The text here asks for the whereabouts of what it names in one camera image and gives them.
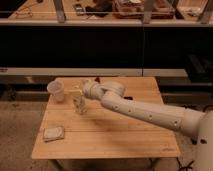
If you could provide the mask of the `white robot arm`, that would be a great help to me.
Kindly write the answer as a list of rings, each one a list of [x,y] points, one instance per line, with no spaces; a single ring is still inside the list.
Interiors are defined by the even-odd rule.
[[[213,171],[213,111],[139,102],[124,98],[125,86],[119,82],[99,83],[85,80],[70,90],[77,96],[97,100],[101,106],[168,130],[180,132],[197,141],[193,171]]]

